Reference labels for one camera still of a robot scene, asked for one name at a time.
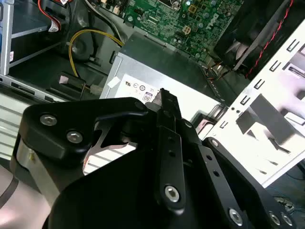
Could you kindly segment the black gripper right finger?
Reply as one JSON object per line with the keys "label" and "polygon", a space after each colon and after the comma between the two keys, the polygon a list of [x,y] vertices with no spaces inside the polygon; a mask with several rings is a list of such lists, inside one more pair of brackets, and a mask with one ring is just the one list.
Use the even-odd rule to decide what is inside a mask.
{"label": "black gripper right finger", "polygon": [[180,121],[183,157],[190,163],[187,184],[194,212],[205,229],[295,229],[275,198],[213,137],[199,139]]}

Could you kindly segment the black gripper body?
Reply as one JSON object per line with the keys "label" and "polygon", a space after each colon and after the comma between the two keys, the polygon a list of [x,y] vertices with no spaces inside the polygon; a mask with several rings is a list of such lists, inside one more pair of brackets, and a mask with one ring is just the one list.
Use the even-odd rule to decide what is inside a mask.
{"label": "black gripper body", "polygon": [[68,186],[50,229],[236,229],[238,204],[211,149],[159,134]]}

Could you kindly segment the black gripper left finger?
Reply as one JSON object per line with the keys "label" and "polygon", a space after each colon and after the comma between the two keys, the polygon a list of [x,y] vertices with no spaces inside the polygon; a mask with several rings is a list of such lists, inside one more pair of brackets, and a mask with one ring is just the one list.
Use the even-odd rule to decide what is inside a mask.
{"label": "black gripper left finger", "polygon": [[28,107],[20,125],[20,164],[53,205],[72,183],[120,157],[153,148],[159,134],[179,135],[176,96],[152,103],[113,98]]}

